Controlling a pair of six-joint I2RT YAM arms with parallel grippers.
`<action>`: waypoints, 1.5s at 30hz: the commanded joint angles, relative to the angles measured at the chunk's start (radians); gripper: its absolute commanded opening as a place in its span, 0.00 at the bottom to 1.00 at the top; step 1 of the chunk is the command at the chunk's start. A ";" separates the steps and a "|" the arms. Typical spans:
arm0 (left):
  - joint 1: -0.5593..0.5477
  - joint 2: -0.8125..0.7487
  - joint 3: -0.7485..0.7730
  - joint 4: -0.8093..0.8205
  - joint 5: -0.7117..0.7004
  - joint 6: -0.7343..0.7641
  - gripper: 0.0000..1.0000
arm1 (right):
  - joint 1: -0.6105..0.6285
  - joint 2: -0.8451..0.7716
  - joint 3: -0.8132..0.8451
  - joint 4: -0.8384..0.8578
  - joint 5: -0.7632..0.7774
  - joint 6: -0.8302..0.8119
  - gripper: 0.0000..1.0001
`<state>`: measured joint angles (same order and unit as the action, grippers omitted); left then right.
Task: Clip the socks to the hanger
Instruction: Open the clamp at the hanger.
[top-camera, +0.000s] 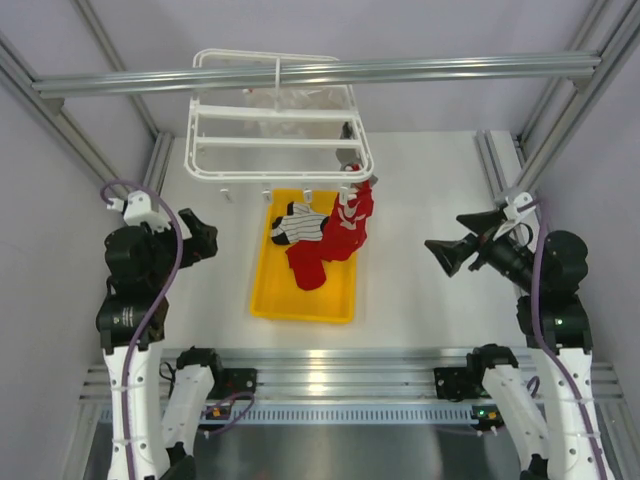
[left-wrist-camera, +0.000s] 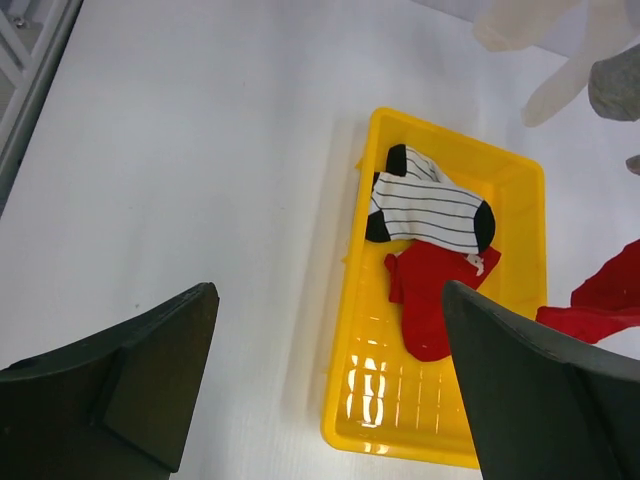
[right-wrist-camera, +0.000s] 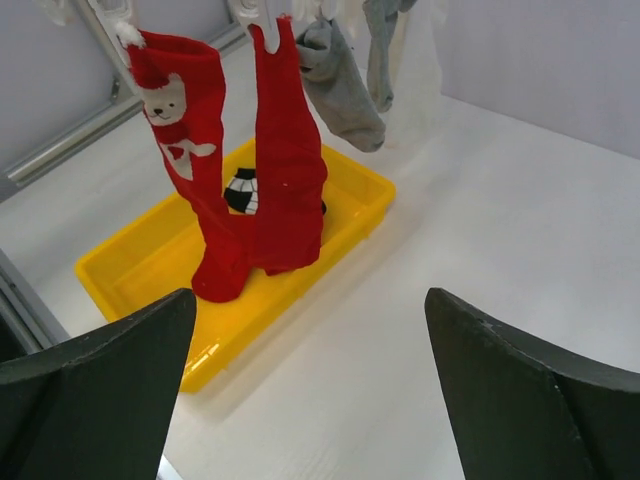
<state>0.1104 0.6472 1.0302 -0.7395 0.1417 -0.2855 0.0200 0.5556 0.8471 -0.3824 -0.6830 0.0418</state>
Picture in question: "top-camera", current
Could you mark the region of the striped black white sock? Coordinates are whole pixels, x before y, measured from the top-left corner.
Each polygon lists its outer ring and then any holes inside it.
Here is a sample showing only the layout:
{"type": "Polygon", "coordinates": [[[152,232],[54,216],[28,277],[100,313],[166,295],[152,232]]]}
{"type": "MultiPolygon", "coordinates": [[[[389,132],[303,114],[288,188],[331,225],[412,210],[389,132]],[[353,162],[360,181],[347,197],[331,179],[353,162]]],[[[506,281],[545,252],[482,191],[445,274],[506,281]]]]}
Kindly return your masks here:
{"type": "Polygon", "coordinates": [[[329,216],[314,211],[308,204],[289,202],[286,214],[271,225],[270,238],[276,245],[293,245],[300,241],[319,242],[329,216]]]}

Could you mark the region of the red sock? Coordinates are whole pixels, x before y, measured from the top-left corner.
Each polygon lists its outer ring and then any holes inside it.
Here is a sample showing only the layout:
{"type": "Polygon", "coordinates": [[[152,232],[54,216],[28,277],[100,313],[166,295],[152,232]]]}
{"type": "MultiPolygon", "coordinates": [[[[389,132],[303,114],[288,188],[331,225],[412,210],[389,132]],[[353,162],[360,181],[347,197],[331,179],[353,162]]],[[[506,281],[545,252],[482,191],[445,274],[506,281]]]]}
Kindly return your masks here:
{"type": "Polygon", "coordinates": [[[358,241],[339,238],[297,242],[286,250],[296,285],[304,291],[320,288],[327,279],[324,262],[346,261],[359,247],[358,241]]]}

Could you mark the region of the white plastic clip hanger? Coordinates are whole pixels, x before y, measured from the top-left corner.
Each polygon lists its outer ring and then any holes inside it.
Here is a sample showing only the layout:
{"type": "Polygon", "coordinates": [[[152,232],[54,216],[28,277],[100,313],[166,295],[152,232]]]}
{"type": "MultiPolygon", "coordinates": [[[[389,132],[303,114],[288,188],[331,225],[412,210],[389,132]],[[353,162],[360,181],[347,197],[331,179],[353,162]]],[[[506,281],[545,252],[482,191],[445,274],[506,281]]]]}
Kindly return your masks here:
{"type": "MultiPolygon", "coordinates": [[[[205,49],[196,68],[304,64],[337,61],[331,56],[205,49]]],[[[374,161],[351,85],[206,89],[189,101],[184,167],[196,180],[341,189],[368,180],[374,161]],[[340,140],[342,125],[352,140],[340,140]],[[363,166],[341,171],[338,148],[356,149],[363,166]]]]}

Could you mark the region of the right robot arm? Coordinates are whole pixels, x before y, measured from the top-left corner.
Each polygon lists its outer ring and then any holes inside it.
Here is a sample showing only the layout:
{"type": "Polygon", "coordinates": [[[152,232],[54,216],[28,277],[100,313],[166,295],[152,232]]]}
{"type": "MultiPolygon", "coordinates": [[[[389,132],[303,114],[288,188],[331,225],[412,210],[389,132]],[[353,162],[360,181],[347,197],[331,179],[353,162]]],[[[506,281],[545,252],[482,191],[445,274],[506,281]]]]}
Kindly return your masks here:
{"type": "Polygon", "coordinates": [[[522,294],[516,317],[535,365],[526,381],[515,353],[495,343],[474,348],[463,367],[435,369],[440,399],[489,399],[476,411],[477,433],[506,429],[523,479],[611,479],[592,390],[593,340],[578,289],[588,273],[588,248],[565,231],[531,231],[534,248],[513,239],[517,220],[503,210],[460,215],[469,233],[457,241],[427,240],[448,277],[468,262],[489,266],[522,294]]]}

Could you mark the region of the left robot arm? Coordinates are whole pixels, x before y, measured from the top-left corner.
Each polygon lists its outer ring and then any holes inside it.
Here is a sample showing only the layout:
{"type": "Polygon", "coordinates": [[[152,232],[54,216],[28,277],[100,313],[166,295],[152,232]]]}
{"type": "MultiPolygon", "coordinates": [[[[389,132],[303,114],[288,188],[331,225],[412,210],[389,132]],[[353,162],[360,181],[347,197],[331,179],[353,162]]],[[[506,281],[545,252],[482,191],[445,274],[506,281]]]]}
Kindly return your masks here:
{"type": "Polygon", "coordinates": [[[169,402],[160,405],[168,287],[179,270],[218,251],[215,227],[189,208],[178,215],[190,232],[183,241],[174,225],[155,232],[146,224],[105,240],[108,291],[96,327],[111,389],[111,479],[195,478],[193,446],[205,402],[225,388],[216,351],[191,347],[179,355],[169,402]]]}

